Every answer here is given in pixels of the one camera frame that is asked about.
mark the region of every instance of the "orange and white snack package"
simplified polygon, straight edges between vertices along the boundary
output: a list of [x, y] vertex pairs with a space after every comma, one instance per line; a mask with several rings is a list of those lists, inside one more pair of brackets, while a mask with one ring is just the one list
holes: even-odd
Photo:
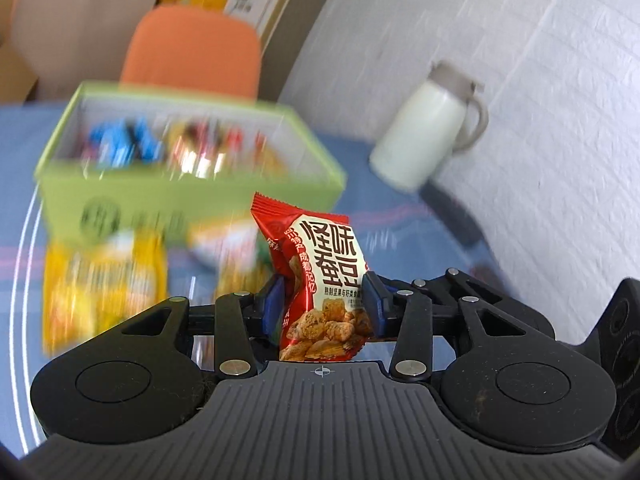
[[286, 280], [281, 361], [347, 361], [371, 335], [360, 285], [368, 270], [349, 218], [256, 194], [251, 208]]

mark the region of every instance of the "orange chair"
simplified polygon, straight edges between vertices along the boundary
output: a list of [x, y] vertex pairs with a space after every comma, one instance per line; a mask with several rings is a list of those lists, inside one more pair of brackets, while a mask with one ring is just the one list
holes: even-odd
[[190, 6], [159, 6], [140, 21], [120, 81], [255, 99], [260, 40], [245, 22]]

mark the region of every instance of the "thermos lid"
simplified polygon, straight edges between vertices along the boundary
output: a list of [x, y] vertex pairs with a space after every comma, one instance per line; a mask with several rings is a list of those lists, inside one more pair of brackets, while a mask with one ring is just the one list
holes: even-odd
[[460, 72], [448, 61], [439, 61], [433, 65], [429, 79], [446, 91], [455, 95], [463, 103], [467, 103], [476, 90], [482, 91], [484, 85]]

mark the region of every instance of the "gray ribbed plate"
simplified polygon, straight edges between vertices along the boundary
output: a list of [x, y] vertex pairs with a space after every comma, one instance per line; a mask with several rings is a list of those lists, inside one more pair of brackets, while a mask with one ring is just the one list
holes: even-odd
[[24, 462], [60, 480], [585, 480], [617, 465], [593, 446], [547, 455], [486, 446], [453, 426], [427, 388], [367, 362], [272, 362], [221, 383], [163, 436], [126, 446], [54, 436]]

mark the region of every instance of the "blue tablecloth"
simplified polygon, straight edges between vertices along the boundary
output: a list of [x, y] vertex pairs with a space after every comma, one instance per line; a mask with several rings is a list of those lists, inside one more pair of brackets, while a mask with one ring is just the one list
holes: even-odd
[[[33, 170], [62, 110], [50, 104], [0, 107], [0, 442], [17, 456], [44, 439], [28, 401], [31, 380], [48, 361], [40, 339], [46, 231]], [[380, 182], [367, 165], [370, 146], [320, 138], [349, 174], [335, 211], [350, 215], [372, 270], [407, 281], [434, 278], [447, 267], [500, 275], [483, 240], [460, 243], [420, 197]], [[171, 294], [209, 303], [214, 282], [186, 251], [170, 251]], [[453, 353], [436, 339], [434, 368], [442, 369]], [[358, 358], [388, 365], [391, 351], [390, 344], [367, 345]]]

